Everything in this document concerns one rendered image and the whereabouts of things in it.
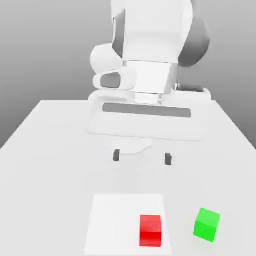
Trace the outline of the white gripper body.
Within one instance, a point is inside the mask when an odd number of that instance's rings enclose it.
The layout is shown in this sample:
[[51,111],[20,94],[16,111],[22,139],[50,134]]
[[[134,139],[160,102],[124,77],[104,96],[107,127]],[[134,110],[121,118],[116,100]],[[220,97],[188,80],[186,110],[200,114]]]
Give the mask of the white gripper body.
[[209,124],[211,93],[173,90],[171,94],[111,89],[87,101],[87,130],[92,134],[198,142]]

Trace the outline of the small red cube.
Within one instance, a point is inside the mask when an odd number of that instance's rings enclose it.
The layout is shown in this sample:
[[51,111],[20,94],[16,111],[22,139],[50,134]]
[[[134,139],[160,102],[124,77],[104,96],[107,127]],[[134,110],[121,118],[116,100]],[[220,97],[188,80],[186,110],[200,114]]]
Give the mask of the small red cube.
[[160,215],[140,215],[139,245],[161,247],[162,220]]

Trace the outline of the small green cube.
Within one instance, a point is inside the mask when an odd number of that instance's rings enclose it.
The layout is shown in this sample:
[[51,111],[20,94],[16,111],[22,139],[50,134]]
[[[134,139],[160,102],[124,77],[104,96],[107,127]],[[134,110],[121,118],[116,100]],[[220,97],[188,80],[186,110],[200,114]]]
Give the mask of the small green cube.
[[200,208],[195,219],[193,235],[213,243],[219,222],[219,213]]

